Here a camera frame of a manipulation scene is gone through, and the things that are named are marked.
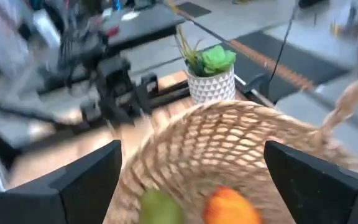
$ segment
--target plant pot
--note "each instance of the plant pot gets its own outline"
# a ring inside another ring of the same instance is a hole
[[[234,83],[234,67],[213,77],[196,77],[188,70],[187,80],[190,95],[195,104],[214,100],[234,100],[236,86]]]

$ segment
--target table surface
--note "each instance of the table surface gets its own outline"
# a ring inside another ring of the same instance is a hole
[[[186,79],[184,71],[176,72],[158,80],[159,88],[163,89]],[[241,94],[237,99],[245,100]],[[157,108],[151,116],[135,120],[135,126],[123,124],[119,127],[104,127],[91,131],[70,142],[45,149],[40,152],[30,152],[14,164],[9,188],[24,184],[30,180],[41,177],[49,172],[65,166],[114,139],[122,141],[123,163],[131,157],[140,142],[153,130],[167,124],[170,118],[182,113],[185,109],[193,106],[190,97],[178,100],[167,106]]]

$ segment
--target gray floor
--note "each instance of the gray floor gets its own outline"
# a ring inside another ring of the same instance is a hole
[[[196,18],[196,21],[225,39],[233,39],[256,30],[264,30],[268,35],[283,39],[287,22],[295,4],[295,0],[255,0],[244,5],[233,5],[229,0],[192,0],[191,2],[212,11],[211,14]],[[358,67],[358,39],[342,40],[333,37],[329,33],[329,25],[333,15],[345,3],[346,1],[343,0],[331,0],[328,5],[318,6],[308,11],[299,11],[288,41],[299,48],[310,51],[312,54],[356,71]],[[314,23],[313,19],[314,13],[317,13],[316,23]],[[200,39],[202,40],[201,49],[219,43],[219,40],[191,22],[186,22],[183,25],[183,29],[191,44]],[[149,72],[164,76],[185,68],[183,60],[166,63],[158,68],[150,68],[152,65],[180,56],[173,37],[127,50],[124,55],[132,62],[132,78],[135,80]],[[1,88],[4,84],[0,83],[0,102],[10,102],[20,106],[50,111],[55,114],[63,114],[67,113],[69,108],[74,110],[80,102],[88,98],[87,96],[73,97],[67,92],[61,91],[42,101],[38,98],[20,100],[15,92],[18,91],[20,86],[28,84],[29,76],[31,76],[30,73],[23,75],[14,85],[9,85],[9,88]],[[355,81],[357,77],[357,72],[344,74],[338,80],[319,86],[316,91],[321,96],[324,96],[325,99],[335,102],[343,89]],[[316,126],[321,124],[330,110],[311,99],[305,93],[289,96],[281,100],[277,107],[286,114]],[[34,122],[0,115],[0,132],[13,144],[20,141],[29,141],[30,136],[34,135],[38,129],[39,125],[34,124]],[[348,123],[344,124],[336,129],[334,135],[350,151],[358,155],[357,126]]]

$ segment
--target woven basket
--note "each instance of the woven basket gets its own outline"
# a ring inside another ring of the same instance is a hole
[[[294,223],[263,158],[268,139],[358,171],[358,160],[331,139],[352,114],[358,81],[349,86],[319,129],[251,101],[195,106],[151,134],[122,171],[105,223],[138,223],[145,189],[169,192],[186,223],[204,223],[206,198],[217,186],[238,190],[260,210],[264,224]]]

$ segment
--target green fruit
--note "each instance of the green fruit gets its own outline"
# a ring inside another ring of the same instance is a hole
[[[183,211],[168,194],[148,189],[140,198],[139,224],[183,224]]]

